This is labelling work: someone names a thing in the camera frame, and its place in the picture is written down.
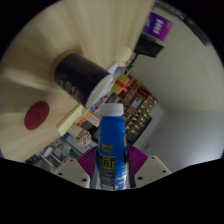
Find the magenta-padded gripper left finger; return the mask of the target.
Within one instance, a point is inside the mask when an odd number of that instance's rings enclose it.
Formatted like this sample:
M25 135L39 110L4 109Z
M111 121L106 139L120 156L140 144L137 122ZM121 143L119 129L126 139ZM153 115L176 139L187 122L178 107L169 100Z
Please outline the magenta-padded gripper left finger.
M96 156L97 147L93 147L76 159L68 159L59 167L56 175L83 188L98 189Z

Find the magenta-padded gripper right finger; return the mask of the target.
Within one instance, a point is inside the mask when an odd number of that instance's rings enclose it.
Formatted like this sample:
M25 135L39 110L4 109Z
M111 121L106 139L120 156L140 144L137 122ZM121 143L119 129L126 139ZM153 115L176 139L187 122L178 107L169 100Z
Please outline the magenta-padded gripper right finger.
M130 189L141 188L157 181L171 171L157 156L147 156L145 153L128 145L129 154L129 185Z

